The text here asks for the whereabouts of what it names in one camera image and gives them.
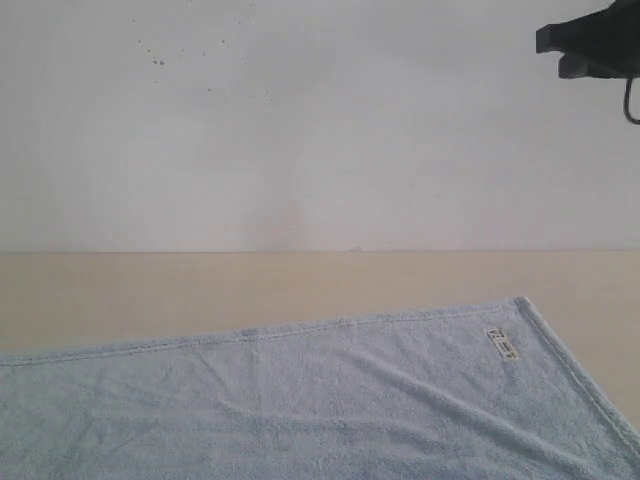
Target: beige table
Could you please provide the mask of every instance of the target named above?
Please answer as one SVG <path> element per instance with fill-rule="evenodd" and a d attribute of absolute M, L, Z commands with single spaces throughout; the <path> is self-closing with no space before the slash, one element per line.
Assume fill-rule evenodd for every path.
<path fill-rule="evenodd" d="M 0 350 L 522 294 L 640 428 L 640 252 L 0 255 Z"/>

